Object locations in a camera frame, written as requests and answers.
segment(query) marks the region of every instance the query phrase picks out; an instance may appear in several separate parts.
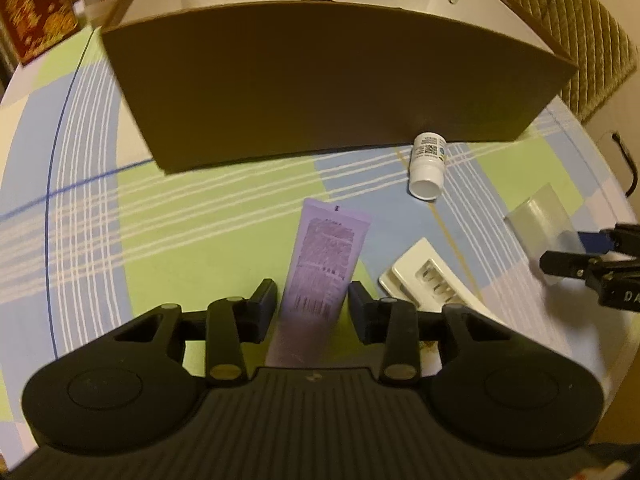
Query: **white power strip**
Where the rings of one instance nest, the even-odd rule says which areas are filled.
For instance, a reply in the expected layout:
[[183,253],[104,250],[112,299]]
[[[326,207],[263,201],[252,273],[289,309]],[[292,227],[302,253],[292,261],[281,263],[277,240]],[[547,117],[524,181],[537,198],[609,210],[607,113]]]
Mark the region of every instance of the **white power strip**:
[[465,304],[501,323],[449,269],[426,238],[418,240],[379,281],[391,296],[411,301],[418,310],[441,312],[444,304]]

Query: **red and gold box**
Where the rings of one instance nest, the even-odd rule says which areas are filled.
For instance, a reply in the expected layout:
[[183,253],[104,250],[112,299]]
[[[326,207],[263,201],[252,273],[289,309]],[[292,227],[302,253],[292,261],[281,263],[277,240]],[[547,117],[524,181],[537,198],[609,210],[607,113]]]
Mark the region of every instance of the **red and gold box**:
[[71,0],[0,0],[0,19],[23,64],[79,30]]

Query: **ribbed black surface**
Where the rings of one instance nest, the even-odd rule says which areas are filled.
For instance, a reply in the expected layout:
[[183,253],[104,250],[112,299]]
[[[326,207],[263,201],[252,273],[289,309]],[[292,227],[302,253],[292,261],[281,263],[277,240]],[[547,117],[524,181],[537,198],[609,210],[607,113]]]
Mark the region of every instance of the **ribbed black surface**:
[[368,370],[264,368],[248,385],[213,390],[168,439],[110,457],[38,450],[11,480],[545,479],[596,461],[583,450],[518,459],[444,431],[420,397]]

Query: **plaid tablecloth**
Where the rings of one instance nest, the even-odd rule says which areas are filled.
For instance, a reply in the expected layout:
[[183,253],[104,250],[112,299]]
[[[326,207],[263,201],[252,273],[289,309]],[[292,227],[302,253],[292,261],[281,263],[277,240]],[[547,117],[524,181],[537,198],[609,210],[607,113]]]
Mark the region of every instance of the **plaid tablecloth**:
[[[175,137],[180,142],[180,131]],[[516,142],[450,144],[435,205],[406,191],[409,152],[359,150],[166,177],[99,34],[84,30],[18,70],[0,106],[0,452],[9,466],[34,447],[20,410],[31,374],[160,303],[201,310],[251,294],[265,277],[282,287],[308,196],[371,214],[354,276],[371,292],[380,294],[382,271],[426,237],[489,309],[587,366],[610,399],[638,347],[637,316],[598,307],[579,282],[542,285],[504,222],[546,183],[577,229],[635,221],[564,104],[556,98]],[[344,314],[328,364],[352,364],[367,352]],[[247,346],[251,366],[263,362],[267,345]],[[202,370],[201,352],[189,345],[188,369]]]

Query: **quilted cushion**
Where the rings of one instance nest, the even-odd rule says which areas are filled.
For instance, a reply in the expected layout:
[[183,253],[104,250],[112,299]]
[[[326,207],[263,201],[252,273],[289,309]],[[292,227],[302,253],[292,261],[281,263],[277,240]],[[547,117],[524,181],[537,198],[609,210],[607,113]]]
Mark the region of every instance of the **quilted cushion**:
[[635,72],[638,51],[598,0],[517,0],[558,40],[578,65],[561,91],[581,123],[587,122]]

